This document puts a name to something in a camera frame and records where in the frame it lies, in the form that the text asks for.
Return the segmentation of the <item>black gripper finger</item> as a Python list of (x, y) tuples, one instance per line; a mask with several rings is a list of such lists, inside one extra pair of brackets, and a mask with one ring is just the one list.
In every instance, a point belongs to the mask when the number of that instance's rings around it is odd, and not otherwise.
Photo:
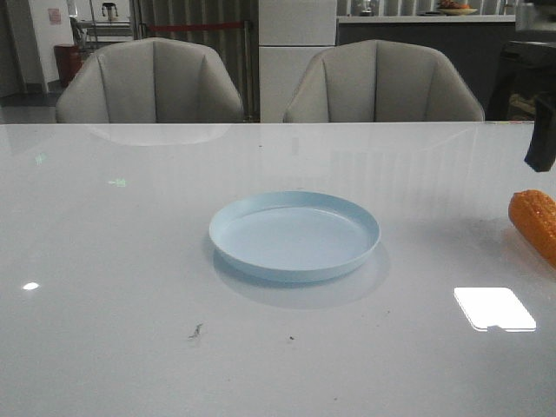
[(536, 172), (548, 172), (555, 163), (555, 94), (535, 98), (533, 135), (525, 163)]

